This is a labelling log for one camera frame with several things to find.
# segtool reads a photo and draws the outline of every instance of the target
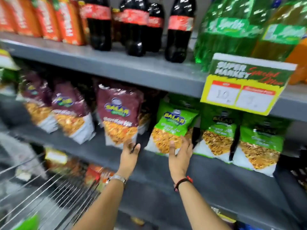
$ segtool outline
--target hand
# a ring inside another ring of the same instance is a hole
[[[180,136],[180,138],[182,139],[182,145],[177,155],[175,155],[174,141],[171,141],[169,145],[169,170],[174,184],[186,178],[190,158],[193,154],[193,144],[191,140],[187,140],[183,136]]]
[[[116,174],[124,176],[126,179],[130,177],[135,168],[136,161],[138,160],[138,153],[141,148],[141,145],[138,143],[131,153],[134,145],[135,143],[132,143],[131,139],[126,140],[124,143],[124,149],[120,155],[119,169]]]

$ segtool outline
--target red and black bracelet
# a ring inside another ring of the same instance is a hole
[[[174,191],[178,192],[178,191],[179,191],[179,189],[178,189],[178,188],[179,188],[179,185],[180,185],[181,183],[183,183],[183,182],[190,182],[190,183],[193,184],[193,179],[190,178],[189,176],[187,176],[186,178],[181,179],[179,182],[177,182],[177,184],[176,184],[176,186],[175,186],[175,188],[174,188]]]

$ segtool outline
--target person's left hand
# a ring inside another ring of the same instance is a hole
[[[133,152],[131,152],[134,145],[135,143],[132,143],[131,139],[126,140],[124,143],[124,149],[120,156],[120,165],[116,174],[124,176],[126,179],[130,177],[135,168],[136,161],[138,160],[138,153],[141,148],[141,145],[138,143]]]

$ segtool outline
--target wristwatch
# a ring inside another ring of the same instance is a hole
[[[122,177],[122,176],[119,176],[119,175],[113,175],[112,177],[109,177],[108,178],[108,180],[106,181],[106,184],[108,184],[109,183],[109,181],[111,180],[111,179],[118,179],[118,180],[120,180],[120,181],[122,181],[123,183],[124,183],[124,185],[126,184],[126,182],[127,182],[127,179],[125,178],[125,177]]]

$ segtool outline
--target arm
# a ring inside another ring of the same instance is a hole
[[[116,173],[126,179],[132,174],[140,151],[140,144],[138,144],[134,151],[130,153],[134,145],[135,143],[131,143],[131,140],[124,143],[119,169]],[[110,180],[97,200],[72,230],[113,230],[123,191],[124,184],[122,181],[118,179]]]
[[[193,144],[183,136],[182,147],[175,155],[174,142],[169,148],[169,170],[174,184],[186,178],[186,172],[193,154]],[[178,187],[183,206],[193,230],[230,230],[228,225],[211,209],[200,193],[190,182],[183,182]]]

